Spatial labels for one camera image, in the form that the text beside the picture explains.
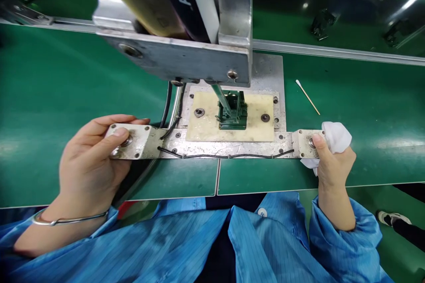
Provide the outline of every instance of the glass panel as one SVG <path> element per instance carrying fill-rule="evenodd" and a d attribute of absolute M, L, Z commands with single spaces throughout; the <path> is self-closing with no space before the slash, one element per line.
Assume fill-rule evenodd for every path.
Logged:
<path fill-rule="evenodd" d="M 425 57 L 424 6 L 425 0 L 254 0 L 253 35 Z"/>

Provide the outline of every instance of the bracelet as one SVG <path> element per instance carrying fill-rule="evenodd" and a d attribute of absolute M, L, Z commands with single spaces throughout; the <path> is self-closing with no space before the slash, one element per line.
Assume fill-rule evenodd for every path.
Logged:
<path fill-rule="evenodd" d="M 31 218 L 32 223 L 37 224 L 39 226 L 55 226 L 55 225 L 62 225 L 62 224 L 78 223 L 78 222 L 82 222 L 86 220 L 105 217 L 108 215 L 108 211 L 109 211 L 109 210 L 106 210 L 104 213 L 96 214 L 91 217 L 84 217 L 84 218 L 77 218 L 77 219 L 62 219 L 61 218 L 55 221 L 45 221 L 41 219 L 41 214 L 44 212 L 44 210 L 46 210 L 46 208 L 44 208 L 43 210 L 40 210 L 39 212 L 37 212 L 36 214 L 32 216 Z"/>

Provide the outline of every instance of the workbench surface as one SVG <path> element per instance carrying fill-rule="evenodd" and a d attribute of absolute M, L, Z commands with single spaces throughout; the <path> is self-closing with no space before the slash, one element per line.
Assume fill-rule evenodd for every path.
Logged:
<path fill-rule="evenodd" d="M 95 34 L 0 26 L 0 207 L 49 204 L 62 149 L 94 117 L 161 118 L 166 83 Z M 425 181 L 421 67 L 282 54 L 287 130 L 340 121 L 357 161 L 347 185 Z M 321 113 L 318 116 L 295 80 Z M 162 160 L 134 199 L 310 189 L 299 160 Z"/>

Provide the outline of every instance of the white sneaker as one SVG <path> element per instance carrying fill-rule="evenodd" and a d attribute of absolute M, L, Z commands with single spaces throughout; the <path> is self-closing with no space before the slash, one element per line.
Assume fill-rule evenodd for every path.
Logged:
<path fill-rule="evenodd" d="M 384 211 L 378 211 L 376 214 L 379 222 L 383 223 L 384 225 L 393 226 L 393 222 L 395 220 L 401 219 L 404 222 L 408 223 L 408 224 L 412 224 L 412 222 L 410 222 L 409 218 L 405 217 L 404 215 L 398 214 L 398 213 L 386 213 Z"/>

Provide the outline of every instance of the white cloth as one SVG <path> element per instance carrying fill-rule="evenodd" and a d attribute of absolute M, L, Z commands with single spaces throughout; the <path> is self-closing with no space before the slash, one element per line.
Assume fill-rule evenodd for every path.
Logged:
<path fill-rule="evenodd" d="M 322 130 L 326 132 L 326 141 L 331 153 L 342 153 L 351 144 L 351 134 L 340 122 L 323 122 Z M 301 163 L 307 168 L 313 169 L 317 176 L 319 158 L 303 158 Z"/>

